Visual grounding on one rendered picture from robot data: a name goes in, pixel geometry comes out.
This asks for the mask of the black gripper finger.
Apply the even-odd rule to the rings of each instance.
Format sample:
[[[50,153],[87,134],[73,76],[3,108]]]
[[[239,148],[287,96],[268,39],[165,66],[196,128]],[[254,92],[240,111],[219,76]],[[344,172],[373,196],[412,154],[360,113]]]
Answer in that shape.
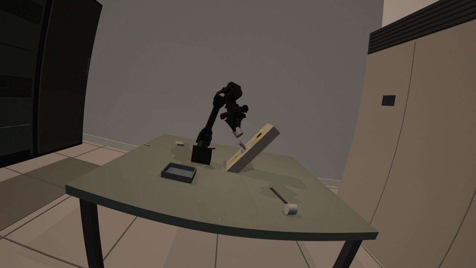
[[[231,127],[233,132],[236,132],[236,124],[235,124],[236,117],[226,119],[225,121]]]
[[[236,127],[240,128],[240,123],[241,123],[242,120],[243,120],[243,118],[239,118],[239,119],[235,120]]]

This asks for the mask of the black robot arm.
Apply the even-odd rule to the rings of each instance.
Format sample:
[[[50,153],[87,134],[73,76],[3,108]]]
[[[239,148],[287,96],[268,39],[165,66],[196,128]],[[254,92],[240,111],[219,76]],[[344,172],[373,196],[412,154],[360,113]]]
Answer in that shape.
[[[220,96],[219,94],[224,93],[224,97]],[[227,87],[223,87],[222,90],[218,91],[213,98],[213,109],[210,114],[209,120],[207,121],[206,126],[201,130],[199,133],[196,143],[197,146],[202,146],[208,148],[212,141],[212,127],[214,121],[216,119],[216,115],[218,114],[220,108],[226,105],[229,102],[236,102],[238,98],[242,96],[241,87],[238,84],[233,82],[228,83]],[[233,113],[247,113],[249,110],[247,105],[243,105],[240,107],[239,105],[232,106]]]

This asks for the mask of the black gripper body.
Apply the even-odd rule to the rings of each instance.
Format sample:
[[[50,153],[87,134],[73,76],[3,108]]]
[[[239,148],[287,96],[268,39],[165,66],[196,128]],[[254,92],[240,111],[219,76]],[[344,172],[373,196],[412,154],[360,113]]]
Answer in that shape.
[[[226,104],[225,108],[227,109],[227,112],[221,113],[220,115],[222,120],[224,120],[224,118],[229,119],[229,118],[236,117],[236,119],[239,119],[239,118],[246,117],[244,113],[239,113],[239,112],[233,113],[232,111],[233,105],[237,106],[236,102],[229,102]]]

